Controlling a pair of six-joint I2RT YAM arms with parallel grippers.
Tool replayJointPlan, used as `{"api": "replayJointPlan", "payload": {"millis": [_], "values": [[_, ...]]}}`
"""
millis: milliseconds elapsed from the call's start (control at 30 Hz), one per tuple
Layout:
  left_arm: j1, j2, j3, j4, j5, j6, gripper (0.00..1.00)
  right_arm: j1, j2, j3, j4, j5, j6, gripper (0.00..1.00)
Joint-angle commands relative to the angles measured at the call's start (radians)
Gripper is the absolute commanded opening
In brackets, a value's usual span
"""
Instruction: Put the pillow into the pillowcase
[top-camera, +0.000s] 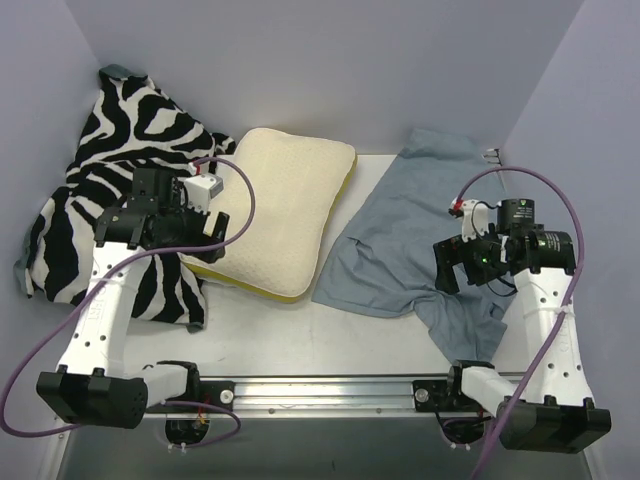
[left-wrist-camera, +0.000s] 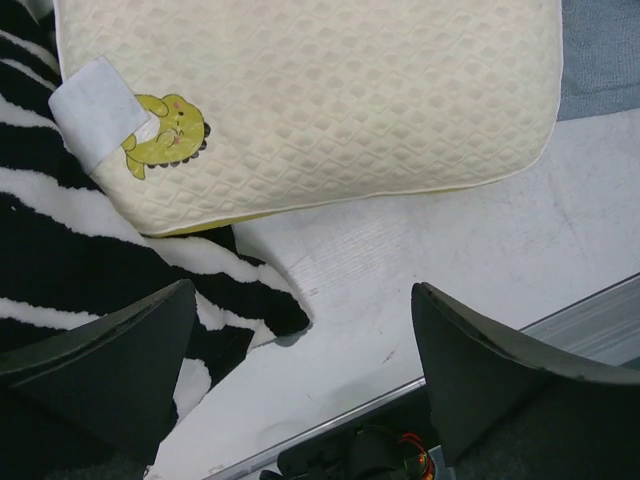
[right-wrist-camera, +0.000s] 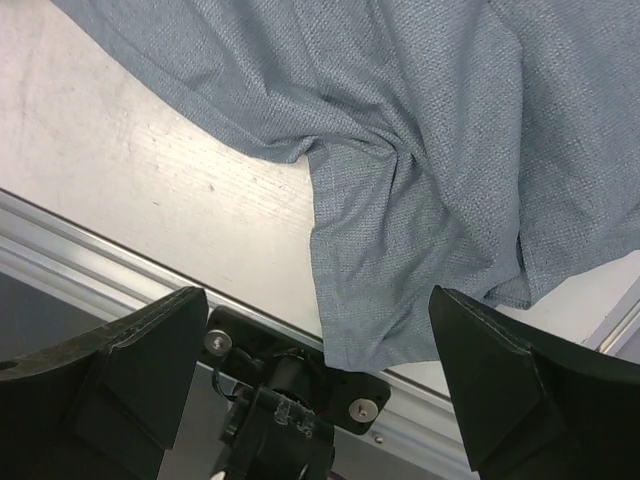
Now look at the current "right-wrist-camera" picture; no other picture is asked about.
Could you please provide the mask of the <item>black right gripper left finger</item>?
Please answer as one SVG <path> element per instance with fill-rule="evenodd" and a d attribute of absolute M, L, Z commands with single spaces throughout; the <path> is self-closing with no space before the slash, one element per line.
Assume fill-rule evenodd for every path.
<path fill-rule="evenodd" d="M 155 479 L 173 448 L 208 315 L 181 288 L 1 363 L 4 479 Z"/>

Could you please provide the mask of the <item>blue-grey fabric pillowcase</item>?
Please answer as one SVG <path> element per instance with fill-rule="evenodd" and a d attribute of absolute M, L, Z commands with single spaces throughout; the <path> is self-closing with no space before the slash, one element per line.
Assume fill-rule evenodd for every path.
<path fill-rule="evenodd" d="M 60 8 L 225 145 L 308 159 L 332 367 L 436 359 L 436 286 L 527 309 L 639 247 L 635 1 Z"/>

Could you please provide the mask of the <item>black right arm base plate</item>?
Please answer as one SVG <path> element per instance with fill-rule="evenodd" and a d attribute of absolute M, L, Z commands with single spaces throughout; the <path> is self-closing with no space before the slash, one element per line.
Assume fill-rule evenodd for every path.
<path fill-rule="evenodd" d="M 356 435 L 369 431 L 391 398 L 383 380 L 330 368 L 320 350 L 223 306 L 211 311 L 200 360 L 242 385 L 284 394 Z"/>

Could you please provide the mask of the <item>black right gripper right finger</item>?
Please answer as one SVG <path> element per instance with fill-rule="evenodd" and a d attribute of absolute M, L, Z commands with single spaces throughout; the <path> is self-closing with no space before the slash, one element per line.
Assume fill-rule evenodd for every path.
<path fill-rule="evenodd" d="M 636 479 L 639 367 L 437 286 L 429 316 L 482 479 Z"/>

